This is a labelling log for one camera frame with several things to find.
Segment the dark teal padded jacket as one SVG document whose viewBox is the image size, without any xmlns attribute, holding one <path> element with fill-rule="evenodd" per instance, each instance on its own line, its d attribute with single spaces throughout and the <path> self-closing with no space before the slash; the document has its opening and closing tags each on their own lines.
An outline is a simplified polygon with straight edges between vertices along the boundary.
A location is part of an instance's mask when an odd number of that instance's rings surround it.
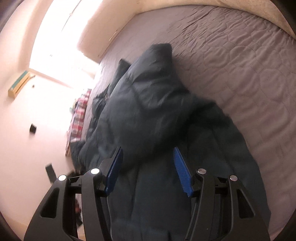
<svg viewBox="0 0 296 241">
<path fill-rule="evenodd" d="M 86 173 L 123 149 L 114 190 L 103 205 L 113 240 L 185 240 L 194 199 L 183 191 L 174 148 L 194 170 L 237 176 L 268 226 L 264 184 L 243 135 L 215 102 L 184 87 L 170 44 L 150 46 L 133 63 L 121 60 L 93 107 L 86 139 L 71 143 L 71 155 Z"/>
</svg>

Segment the red plaid tablecloth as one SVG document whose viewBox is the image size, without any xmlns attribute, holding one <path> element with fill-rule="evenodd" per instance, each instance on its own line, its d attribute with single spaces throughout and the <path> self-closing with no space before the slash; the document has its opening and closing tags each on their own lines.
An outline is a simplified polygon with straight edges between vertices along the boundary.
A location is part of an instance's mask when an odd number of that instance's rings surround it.
<svg viewBox="0 0 296 241">
<path fill-rule="evenodd" d="M 74 112 L 72 114 L 72 119 L 68 130 L 68 143 L 80 140 L 82 137 L 82 128 L 84 125 L 85 113 L 91 90 L 92 89 L 87 89 L 86 92 L 81 94 L 81 96 L 75 102 Z"/>
</svg>

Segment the cream bed headboard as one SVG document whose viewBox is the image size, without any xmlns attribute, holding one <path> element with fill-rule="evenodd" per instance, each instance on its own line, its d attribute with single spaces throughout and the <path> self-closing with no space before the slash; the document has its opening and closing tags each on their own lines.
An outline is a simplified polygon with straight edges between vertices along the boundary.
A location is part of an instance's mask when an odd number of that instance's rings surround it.
<svg viewBox="0 0 296 241">
<path fill-rule="evenodd" d="M 221 1 L 102 1 L 81 34 L 78 50 L 89 59 L 99 62 L 116 35 L 135 15 L 155 9 L 193 4 L 224 5 Z"/>
</svg>

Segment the black wall switch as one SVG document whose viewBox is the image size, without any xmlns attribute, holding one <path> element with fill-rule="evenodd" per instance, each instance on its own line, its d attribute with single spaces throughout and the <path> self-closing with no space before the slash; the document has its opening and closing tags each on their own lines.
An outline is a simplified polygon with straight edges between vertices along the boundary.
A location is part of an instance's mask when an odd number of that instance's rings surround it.
<svg viewBox="0 0 296 241">
<path fill-rule="evenodd" d="M 37 127 L 35 125 L 31 124 L 29 132 L 35 134 L 36 130 L 37 130 Z"/>
</svg>

